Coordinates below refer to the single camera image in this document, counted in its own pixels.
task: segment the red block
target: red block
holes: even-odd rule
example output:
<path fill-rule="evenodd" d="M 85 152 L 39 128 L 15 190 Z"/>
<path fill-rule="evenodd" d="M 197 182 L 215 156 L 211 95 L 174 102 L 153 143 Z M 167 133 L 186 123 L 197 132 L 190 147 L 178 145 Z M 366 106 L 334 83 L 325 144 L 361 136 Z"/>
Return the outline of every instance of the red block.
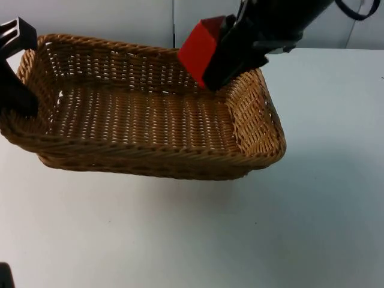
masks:
<path fill-rule="evenodd" d="M 193 29 L 178 52 L 178 58 L 193 79 L 204 88 L 204 72 L 215 53 L 220 26 L 225 16 L 203 19 Z"/>

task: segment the woven basket wall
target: woven basket wall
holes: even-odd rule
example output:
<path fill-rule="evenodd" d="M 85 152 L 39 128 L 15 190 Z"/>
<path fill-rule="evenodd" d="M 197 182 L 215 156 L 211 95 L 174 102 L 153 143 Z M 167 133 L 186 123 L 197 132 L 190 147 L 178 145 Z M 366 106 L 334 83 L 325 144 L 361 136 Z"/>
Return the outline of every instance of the woven basket wall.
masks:
<path fill-rule="evenodd" d="M 182 179 L 235 179 L 278 161 L 283 130 L 260 70 L 212 93 L 177 50 L 45 35 L 18 76 L 39 98 L 1 133 L 49 167 Z"/>

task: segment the white table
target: white table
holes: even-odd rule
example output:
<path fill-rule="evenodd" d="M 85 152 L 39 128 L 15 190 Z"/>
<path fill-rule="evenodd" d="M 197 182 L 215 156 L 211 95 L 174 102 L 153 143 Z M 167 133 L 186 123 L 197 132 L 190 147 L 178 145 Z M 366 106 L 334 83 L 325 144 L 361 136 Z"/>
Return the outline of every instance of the white table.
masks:
<path fill-rule="evenodd" d="M 17 287 L 382 287 L 384 51 L 270 60 L 287 153 L 238 181 L 65 172 L 0 138 Z"/>

